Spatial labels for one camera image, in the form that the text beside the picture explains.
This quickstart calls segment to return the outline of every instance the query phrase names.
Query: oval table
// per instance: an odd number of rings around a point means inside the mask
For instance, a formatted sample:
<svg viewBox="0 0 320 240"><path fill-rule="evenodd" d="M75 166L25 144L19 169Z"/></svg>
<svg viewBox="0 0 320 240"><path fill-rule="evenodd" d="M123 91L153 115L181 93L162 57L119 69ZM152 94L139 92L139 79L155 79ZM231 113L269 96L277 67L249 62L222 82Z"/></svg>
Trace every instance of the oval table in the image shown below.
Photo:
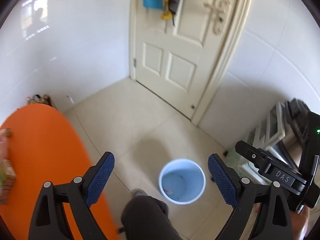
<svg viewBox="0 0 320 240"><path fill-rule="evenodd" d="M92 166L88 153L68 120L56 109L42 104L24 106L1 126L10 128L9 160L17 179L0 215L16 240L28 239L32 212L43 183L70 182ZM70 205L64 204L74 239L81 240ZM113 223L104 194L90 208L108 240L116 240Z"/></svg>

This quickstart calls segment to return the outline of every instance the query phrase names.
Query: door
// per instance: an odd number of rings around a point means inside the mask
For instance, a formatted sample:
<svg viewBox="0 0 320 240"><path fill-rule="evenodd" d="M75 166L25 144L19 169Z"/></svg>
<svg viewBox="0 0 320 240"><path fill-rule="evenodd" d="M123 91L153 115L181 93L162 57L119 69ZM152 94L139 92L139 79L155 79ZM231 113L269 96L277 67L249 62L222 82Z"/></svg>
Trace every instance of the door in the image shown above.
<svg viewBox="0 0 320 240"><path fill-rule="evenodd" d="M226 38L236 0L229 13L219 14L204 3L219 7L223 0L180 0L172 21L161 10L144 8L136 14L136 80L191 118L212 74ZM219 17L224 30L214 32Z"/></svg>

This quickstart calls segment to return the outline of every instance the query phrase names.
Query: door lock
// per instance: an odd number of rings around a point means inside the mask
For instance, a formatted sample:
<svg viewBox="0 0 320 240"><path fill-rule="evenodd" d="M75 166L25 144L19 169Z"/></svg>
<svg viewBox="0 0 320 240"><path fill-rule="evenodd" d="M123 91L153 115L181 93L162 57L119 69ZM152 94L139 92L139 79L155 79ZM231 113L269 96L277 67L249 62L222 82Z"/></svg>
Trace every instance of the door lock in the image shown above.
<svg viewBox="0 0 320 240"><path fill-rule="evenodd" d="M215 18L215 23L213 27L213 32L216 35L222 35L225 30L225 23L227 21L227 17L230 11L230 1L229 0L221 0L219 7L216 7L213 4L208 2L203 3L204 7L209 8L212 13L216 13L217 16Z"/></svg>

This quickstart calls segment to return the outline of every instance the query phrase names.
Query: tiled wall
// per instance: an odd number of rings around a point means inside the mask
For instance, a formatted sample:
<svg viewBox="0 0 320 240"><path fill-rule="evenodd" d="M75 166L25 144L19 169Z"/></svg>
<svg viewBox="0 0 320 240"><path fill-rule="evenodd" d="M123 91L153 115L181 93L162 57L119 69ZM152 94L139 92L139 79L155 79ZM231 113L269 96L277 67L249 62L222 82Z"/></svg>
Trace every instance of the tiled wall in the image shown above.
<svg viewBox="0 0 320 240"><path fill-rule="evenodd" d="M0 124L25 98L60 111L129 75L130 0L21 0L0 29ZM38 7L44 8L41 19Z"/></svg>
<svg viewBox="0 0 320 240"><path fill-rule="evenodd" d="M320 114L320 29L301 0L252 0L231 65L200 127L230 149L277 100Z"/></svg>

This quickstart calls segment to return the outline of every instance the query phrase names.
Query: black pants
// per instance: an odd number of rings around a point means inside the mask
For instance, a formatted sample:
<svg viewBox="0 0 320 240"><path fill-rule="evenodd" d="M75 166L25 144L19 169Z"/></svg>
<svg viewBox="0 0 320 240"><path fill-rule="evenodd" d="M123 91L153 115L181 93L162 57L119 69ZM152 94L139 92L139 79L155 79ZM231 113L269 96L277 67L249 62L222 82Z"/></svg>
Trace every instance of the black pants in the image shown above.
<svg viewBox="0 0 320 240"><path fill-rule="evenodd" d="M127 240L182 240L168 214L166 203L151 196L134 197L121 216Z"/></svg>

